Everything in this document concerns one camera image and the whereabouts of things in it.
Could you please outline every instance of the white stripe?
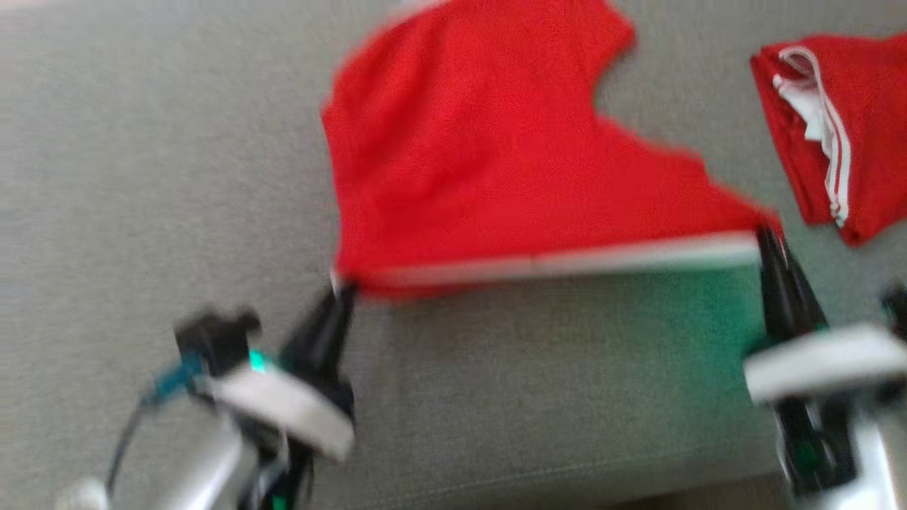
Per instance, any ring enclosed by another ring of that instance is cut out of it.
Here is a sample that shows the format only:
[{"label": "white stripe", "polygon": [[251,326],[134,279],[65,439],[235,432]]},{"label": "white stripe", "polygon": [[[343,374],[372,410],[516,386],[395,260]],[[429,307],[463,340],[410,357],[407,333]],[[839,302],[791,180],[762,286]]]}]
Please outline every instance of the white stripe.
[{"label": "white stripe", "polygon": [[398,268],[386,270],[374,280],[390,287],[434,287],[602,272],[714,270],[756,265],[760,260],[754,233],[734,231],[610,248]]},{"label": "white stripe", "polygon": [[843,227],[850,213],[849,192],[850,192],[850,169],[851,169],[851,144],[847,131],[844,129],[844,122],[841,115],[828,94],[822,83],[822,72],[819,68],[819,59],[815,54],[804,46],[790,46],[781,51],[778,57],[788,65],[798,71],[803,71],[799,63],[792,57],[802,56],[810,65],[813,66],[813,74],[816,85],[819,87],[819,94],[822,96],[822,103],[827,111],[827,118],[831,120],[835,137],[832,140],[832,157],[828,165],[828,173],[825,175],[825,189],[828,192],[828,199],[832,203],[832,216]]}]

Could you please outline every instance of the black cable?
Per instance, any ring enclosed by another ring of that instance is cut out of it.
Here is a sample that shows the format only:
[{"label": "black cable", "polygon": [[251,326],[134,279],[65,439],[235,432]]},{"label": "black cable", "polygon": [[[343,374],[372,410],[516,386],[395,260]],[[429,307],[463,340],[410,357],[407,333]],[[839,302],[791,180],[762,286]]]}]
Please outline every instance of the black cable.
[{"label": "black cable", "polygon": [[136,406],[129,416],[126,427],[120,434],[120,440],[117,441],[116,449],[113,450],[113,459],[111,460],[110,470],[107,472],[107,483],[105,484],[107,496],[109,497],[113,497],[113,487],[116,484],[116,476],[120,473],[122,458],[126,455],[126,448],[129,447],[132,437],[135,436],[135,430],[139,427],[139,422],[141,422],[141,418],[144,416],[147,408],[145,400],[139,402],[139,405]]}]

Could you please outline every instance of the gray fabric surface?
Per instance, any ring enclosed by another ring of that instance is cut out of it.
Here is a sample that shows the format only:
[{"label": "gray fabric surface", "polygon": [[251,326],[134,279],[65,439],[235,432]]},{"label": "gray fabric surface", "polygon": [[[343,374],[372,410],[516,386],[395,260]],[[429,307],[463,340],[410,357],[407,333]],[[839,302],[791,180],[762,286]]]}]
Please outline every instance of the gray fabric surface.
[{"label": "gray fabric surface", "polygon": [[[4,508],[47,508],[104,471],[175,356],[174,320],[250,303],[273,347],[315,295],[336,245],[318,106],[388,3],[4,4]],[[777,208],[835,322],[878,318],[879,289],[907,276],[907,227],[850,250],[803,225],[746,59],[819,30],[903,29],[907,4],[617,5],[639,42],[598,107]],[[736,270],[366,305],[346,361],[359,442],[318,467],[317,508],[563,508],[763,472],[772,430],[738,364],[757,291]],[[124,497],[152,496],[205,419],[185,403],[152,419]]]}]

